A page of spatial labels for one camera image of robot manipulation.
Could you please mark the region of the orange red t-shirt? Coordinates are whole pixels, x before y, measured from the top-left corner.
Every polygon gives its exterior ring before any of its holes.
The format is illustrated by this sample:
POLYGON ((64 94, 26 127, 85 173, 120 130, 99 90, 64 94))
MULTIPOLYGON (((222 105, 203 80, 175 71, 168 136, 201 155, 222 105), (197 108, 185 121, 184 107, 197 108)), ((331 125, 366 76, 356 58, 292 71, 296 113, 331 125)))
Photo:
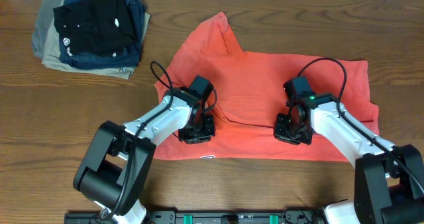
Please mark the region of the orange red t-shirt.
POLYGON ((202 22, 185 40, 156 83, 159 96, 166 83, 189 86, 196 76, 208 79, 215 93, 208 99, 216 135, 200 144, 186 144, 175 136, 158 146, 155 158, 265 158, 344 161, 325 137, 315 135, 310 145, 292 145, 274 138, 278 113, 288 111, 283 85, 303 74, 313 91, 341 96, 348 112, 377 133, 378 106, 370 100, 368 63, 332 62, 316 56, 244 51, 225 14, 202 22))

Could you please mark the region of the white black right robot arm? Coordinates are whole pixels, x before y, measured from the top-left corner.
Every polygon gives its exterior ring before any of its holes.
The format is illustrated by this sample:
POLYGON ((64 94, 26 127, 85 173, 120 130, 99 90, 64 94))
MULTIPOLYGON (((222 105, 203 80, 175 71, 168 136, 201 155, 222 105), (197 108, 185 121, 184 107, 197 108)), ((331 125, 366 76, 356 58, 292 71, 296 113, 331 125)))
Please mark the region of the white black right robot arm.
POLYGON ((354 198, 323 207, 316 223, 423 222, 423 159, 414 146, 379 137, 330 93, 294 95, 289 106, 276 117, 276 139, 311 144, 321 135, 355 171, 354 198))

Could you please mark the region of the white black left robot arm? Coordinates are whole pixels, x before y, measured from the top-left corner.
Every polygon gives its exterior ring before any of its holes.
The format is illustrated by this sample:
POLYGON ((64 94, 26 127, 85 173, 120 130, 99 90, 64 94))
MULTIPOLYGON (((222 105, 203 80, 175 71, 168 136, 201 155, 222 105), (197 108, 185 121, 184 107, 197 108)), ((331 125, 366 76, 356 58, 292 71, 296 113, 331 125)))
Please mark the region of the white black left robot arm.
POLYGON ((139 195, 156 148, 172 134, 187 144, 210 141, 215 124, 205 103, 214 91, 211 84, 171 87, 138 119, 124 125, 104 122, 73 180, 74 189, 102 210, 66 215, 65 223, 142 223, 147 210, 139 195))

